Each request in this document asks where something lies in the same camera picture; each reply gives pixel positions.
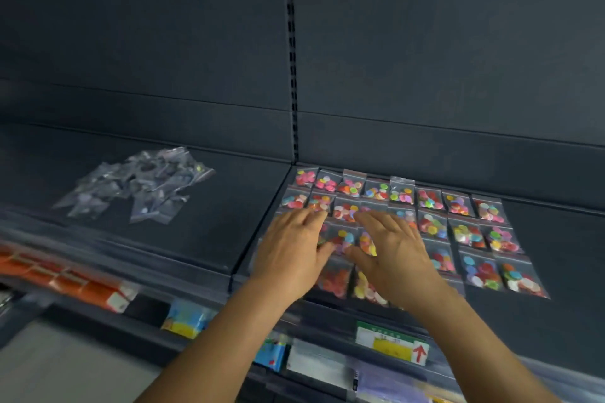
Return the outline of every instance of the red arrow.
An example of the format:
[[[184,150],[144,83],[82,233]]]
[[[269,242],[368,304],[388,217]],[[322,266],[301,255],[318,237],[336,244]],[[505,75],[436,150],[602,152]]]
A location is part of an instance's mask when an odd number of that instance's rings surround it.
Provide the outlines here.
[[[427,351],[424,350],[424,347],[422,346],[418,346],[415,349],[412,349],[412,352],[417,352],[418,355],[416,356],[416,363],[420,363],[420,359],[422,358],[422,354],[426,355]]]

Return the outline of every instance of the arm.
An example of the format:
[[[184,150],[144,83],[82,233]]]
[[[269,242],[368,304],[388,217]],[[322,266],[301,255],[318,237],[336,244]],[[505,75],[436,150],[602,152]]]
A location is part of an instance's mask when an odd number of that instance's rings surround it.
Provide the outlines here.
[[[445,354],[466,401],[557,403],[556,398],[434,269],[417,230],[385,213],[357,213],[376,257],[349,257],[383,298],[409,310]]]
[[[317,249],[325,212],[283,214],[259,246],[252,276],[137,403],[233,402],[284,311],[316,282],[332,250]]]

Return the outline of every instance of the hand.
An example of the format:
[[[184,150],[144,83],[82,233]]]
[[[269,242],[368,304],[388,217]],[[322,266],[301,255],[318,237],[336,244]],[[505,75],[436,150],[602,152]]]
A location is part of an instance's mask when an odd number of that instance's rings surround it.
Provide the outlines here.
[[[383,212],[358,212],[355,220],[374,240],[376,256],[359,247],[348,247],[347,256],[357,264],[384,299],[419,315],[450,289],[435,270],[418,230],[397,216]]]
[[[274,218],[258,247],[251,280],[274,287],[288,306],[301,298],[317,282],[334,250],[317,241],[326,212],[300,209]]]

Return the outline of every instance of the price tag holder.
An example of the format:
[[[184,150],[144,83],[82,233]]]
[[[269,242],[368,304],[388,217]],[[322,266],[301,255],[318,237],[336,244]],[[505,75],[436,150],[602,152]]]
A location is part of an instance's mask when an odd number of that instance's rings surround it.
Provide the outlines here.
[[[414,337],[397,333],[386,328],[357,322],[355,342],[382,354],[426,366],[429,346]]]

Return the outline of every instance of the floor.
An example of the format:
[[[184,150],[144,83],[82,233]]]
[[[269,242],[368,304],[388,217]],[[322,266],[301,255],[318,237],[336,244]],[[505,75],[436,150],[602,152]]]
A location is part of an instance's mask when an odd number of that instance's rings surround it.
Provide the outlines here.
[[[94,340],[37,321],[0,350],[3,403],[131,403],[160,369]],[[283,402],[247,381],[240,403]]]

